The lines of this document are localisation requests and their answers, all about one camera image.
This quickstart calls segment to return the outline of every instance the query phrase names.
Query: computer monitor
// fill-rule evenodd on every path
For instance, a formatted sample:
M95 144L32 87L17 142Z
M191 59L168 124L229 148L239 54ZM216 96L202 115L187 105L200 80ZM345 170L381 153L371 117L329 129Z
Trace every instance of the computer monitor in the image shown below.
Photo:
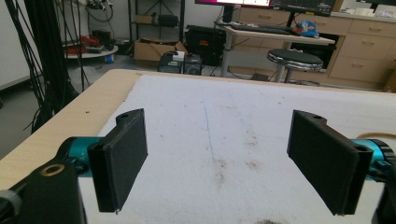
M272 0L271 8L290 12L288 26L291 26L295 13L330 17L336 0Z
M371 3L370 8L376 11L378 5L396 6L395 0L356 0L361 3Z
M271 0L195 0L195 4L223 6L223 22L230 22L233 18L233 6L269 8Z

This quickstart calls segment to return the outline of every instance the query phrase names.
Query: cabinet drawer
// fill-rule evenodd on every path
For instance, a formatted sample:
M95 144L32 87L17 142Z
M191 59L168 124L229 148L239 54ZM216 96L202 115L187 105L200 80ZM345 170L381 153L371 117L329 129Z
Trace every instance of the cabinet drawer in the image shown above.
M239 21L242 23L258 23L258 24L281 24L288 21L289 12L242 7L239 15Z
M396 23L385 21L353 20L350 33L396 37Z
M381 61L338 56L329 77L385 83L391 72Z
M296 21L309 20L315 23L318 33L332 34L332 35L346 35L349 30L352 19L338 18L338 17L320 17L300 15Z
M389 68L396 68L396 42L393 43L393 47L389 51L387 63Z
M251 47L257 47L259 48L260 45L262 44L261 39L256 39L256 38L248 38L248 37L240 37L237 36L233 40L233 46L251 46Z
M384 60L394 39L373 35L348 35L340 49L340 56Z

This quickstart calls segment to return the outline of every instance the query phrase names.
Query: chair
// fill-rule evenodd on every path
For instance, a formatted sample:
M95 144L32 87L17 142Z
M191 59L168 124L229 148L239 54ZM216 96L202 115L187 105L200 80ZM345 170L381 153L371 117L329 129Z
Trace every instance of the chair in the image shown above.
M271 49L268 51L267 58L273 63L277 63L288 68L285 83L290 82L293 70L319 71L323 66L323 61L319 57L296 50Z

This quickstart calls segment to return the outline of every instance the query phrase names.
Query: bag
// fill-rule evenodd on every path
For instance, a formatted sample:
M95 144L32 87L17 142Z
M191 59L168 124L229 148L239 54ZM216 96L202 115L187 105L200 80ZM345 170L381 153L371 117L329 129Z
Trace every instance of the bag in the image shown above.
M161 26L175 27L178 25L178 18L174 15L160 15L158 16L158 23Z

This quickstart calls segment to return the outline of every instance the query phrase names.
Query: desk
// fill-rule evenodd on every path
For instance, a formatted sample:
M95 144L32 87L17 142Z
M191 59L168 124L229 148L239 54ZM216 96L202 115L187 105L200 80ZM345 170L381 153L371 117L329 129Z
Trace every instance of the desk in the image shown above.
M197 83L188 88L196 98L179 92L183 83ZM169 103L163 89L172 89ZM317 113L351 138L395 133L395 94L220 77L109 71L0 161L0 189L50 160L64 139L111 126L131 99L146 111L148 158L117 216L98 213L92 180L80 179L90 223L370 223L383 186L367 181L357 215L333 217L287 156L291 110Z
M275 34L265 34L258 32L249 32L249 31L239 31L235 30L231 27L224 27L226 31L227 37L223 52L222 66L221 66L221 76L224 77L227 74L228 66L229 66L229 54L232 50L233 38L235 36L242 36L246 38L258 38L258 39L272 39L279 40L284 42L284 49L289 49L291 43L300 43L300 44L313 44L313 45L329 45L333 44L334 41L326 38L309 38L303 36L295 36L295 35L275 35ZM279 65L276 69L276 77L275 82L280 82L282 78L283 72L285 70L285 66Z

